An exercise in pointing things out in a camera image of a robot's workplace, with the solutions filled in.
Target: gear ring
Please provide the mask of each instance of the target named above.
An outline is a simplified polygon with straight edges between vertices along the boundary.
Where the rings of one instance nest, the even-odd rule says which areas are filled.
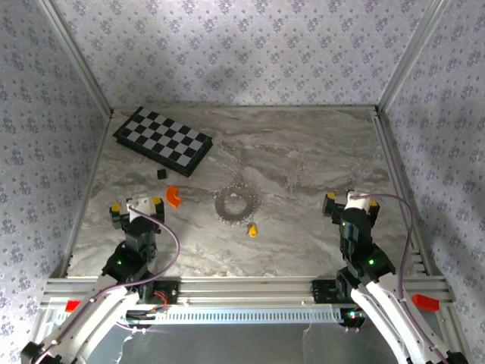
[[[232,194],[236,194],[246,202],[246,207],[236,214],[228,212],[224,205],[224,200]],[[216,213],[224,223],[233,226],[250,218],[256,210],[256,205],[257,199],[255,194],[245,184],[232,184],[217,193],[217,196],[215,197]]]

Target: marble surface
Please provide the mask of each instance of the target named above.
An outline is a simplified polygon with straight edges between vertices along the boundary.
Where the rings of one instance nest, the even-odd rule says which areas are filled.
[[[214,138],[214,146],[190,178],[117,144],[111,136],[132,112],[115,112],[95,175],[83,225],[74,246],[70,276],[97,275],[124,238],[111,226],[117,200],[148,192],[165,200],[180,189],[182,204],[165,204],[165,220],[178,234],[181,253],[169,275],[331,276],[343,267],[338,227],[321,214],[326,192],[344,202],[351,187],[393,193],[386,162],[367,112],[337,110],[157,110]],[[214,192],[244,182],[257,194],[258,236],[218,221]],[[399,266],[405,226],[394,201],[382,201],[376,241]],[[174,243],[158,235],[152,271],[167,264]]]

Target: red plastic piece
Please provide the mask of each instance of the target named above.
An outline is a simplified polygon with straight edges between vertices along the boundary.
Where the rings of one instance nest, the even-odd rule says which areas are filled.
[[[179,207],[182,200],[179,197],[179,189],[175,186],[168,187],[167,190],[167,201],[174,208]]]
[[[66,309],[64,311],[73,312],[76,309],[76,307],[79,306],[80,303],[81,301],[76,301],[76,300],[67,301]]]
[[[436,312],[440,310],[440,301],[434,298],[423,296],[422,294],[415,294],[412,297],[412,302],[419,309],[425,309],[427,311]]]

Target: black and white checkered board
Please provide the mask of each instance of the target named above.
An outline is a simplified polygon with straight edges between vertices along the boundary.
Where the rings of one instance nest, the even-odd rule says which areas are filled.
[[[188,177],[212,147],[212,138],[140,107],[114,132],[126,146]]]

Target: wall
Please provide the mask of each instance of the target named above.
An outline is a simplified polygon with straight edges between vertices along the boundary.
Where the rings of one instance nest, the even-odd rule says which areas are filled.
[[[56,0],[112,107],[374,105],[426,0]]]
[[[0,362],[17,362],[59,263],[103,128],[32,1],[0,13]]]
[[[438,268],[485,362],[485,4],[453,2],[388,112]]]

